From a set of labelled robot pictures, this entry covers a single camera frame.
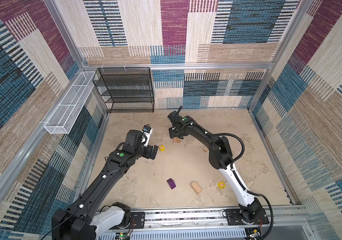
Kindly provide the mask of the wood block front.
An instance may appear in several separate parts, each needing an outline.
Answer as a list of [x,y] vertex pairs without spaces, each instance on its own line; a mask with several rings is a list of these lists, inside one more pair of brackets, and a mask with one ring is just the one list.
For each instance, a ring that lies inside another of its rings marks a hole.
[[202,188],[196,181],[191,182],[190,186],[197,195],[199,195],[202,192]]

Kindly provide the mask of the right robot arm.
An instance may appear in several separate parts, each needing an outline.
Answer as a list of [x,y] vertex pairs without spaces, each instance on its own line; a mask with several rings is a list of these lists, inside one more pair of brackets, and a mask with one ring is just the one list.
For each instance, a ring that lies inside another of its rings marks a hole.
[[[186,136],[193,136],[208,148],[210,164],[224,175],[236,195],[240,207],[239,214],[244,224],[251,225],[257,220],[267,218],[258,197],[262,197],[267,202],[269,210],[272,210],[268,199],[263,194],[249,190],[234,164],[245,151],[245,145],[241,138],[229,133],[213,134],[190,116],[180,116],[179,112],[179,110],[173,111],[168,115],[172,124],[172,127],[169,128],[170,138],[183,139]],[[241,151],[236,157],[232,154],[228,137],[237,139],[241,145]]]

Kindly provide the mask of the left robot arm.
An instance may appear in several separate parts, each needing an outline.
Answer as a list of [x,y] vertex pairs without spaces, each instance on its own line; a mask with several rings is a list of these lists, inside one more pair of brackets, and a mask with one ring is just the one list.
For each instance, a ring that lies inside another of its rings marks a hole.
[[158,146],[149,145],[152,128],[130,130],[126,140],[110,153],[99,175],[66,210],[58,209],[52,216],[53,240],[97,240],[114,227],[125,229],[132,223],[131,208],[122,203],[112,204],[97,214],[113,186],[126,174],[136,160],[155,159]]

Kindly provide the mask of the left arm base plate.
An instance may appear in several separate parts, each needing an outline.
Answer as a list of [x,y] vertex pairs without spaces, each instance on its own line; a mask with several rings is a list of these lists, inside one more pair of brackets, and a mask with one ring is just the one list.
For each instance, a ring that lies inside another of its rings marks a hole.
[[129,221],[127,223],[114,226],[110,230],[128,230],[128,229],[143,229],[145,225],[146,213],[145,212],[131,212]]

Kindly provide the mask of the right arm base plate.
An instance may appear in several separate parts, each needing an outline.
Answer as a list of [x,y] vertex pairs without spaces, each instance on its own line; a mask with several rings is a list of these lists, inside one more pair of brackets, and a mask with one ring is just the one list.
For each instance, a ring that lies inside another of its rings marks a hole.
[[270,224],[270,220],[268,215],[264,209],[259,211],[254,219],[248,223],[243,219],[242,214],[240,213],[239,208],[235,209],[226,209],[222,212],[223,217],[227,219],[227,223],[229,226],[245,226],[245,225],[268,225]]

